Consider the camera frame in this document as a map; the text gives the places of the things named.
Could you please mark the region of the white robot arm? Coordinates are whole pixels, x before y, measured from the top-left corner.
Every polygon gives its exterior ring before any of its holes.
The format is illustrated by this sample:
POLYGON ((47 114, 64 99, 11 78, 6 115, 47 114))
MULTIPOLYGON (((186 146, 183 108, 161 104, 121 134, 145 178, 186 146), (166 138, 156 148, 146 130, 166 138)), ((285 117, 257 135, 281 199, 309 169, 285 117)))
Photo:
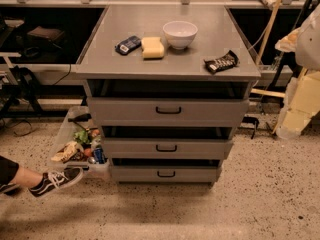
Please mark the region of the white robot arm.
POLYGON ((300 27, 295 59, 309 70, 320 70, 320 4, 300 27))

